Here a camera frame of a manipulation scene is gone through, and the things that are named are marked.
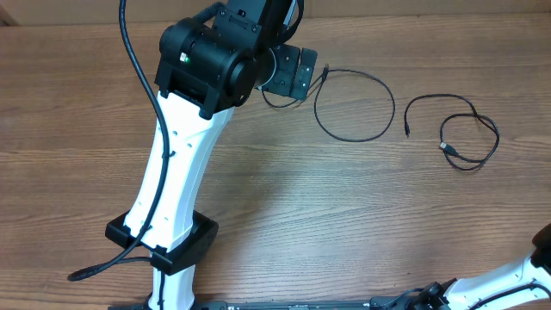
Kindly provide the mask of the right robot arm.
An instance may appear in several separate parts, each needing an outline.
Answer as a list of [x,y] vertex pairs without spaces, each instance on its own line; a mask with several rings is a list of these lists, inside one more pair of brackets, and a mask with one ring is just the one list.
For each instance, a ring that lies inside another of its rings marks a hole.
[[501,310],[550,299],[550,226],[523,258],[483,275],[433,283],[408,302],[414,310]]

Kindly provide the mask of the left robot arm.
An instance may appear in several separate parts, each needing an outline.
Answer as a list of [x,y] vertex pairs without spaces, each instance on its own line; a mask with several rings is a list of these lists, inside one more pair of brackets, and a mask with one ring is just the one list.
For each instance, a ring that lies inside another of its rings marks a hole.
[[106,236],[145,247],[153,268],[146,309],[194,309],[195,266],[218,224],[195,210],[208,159],[234,109],[257,89],[302,99],[317,54],[290,46],[302,1],[214,3],[163,32],[155,77],[160,116],[132,208]]

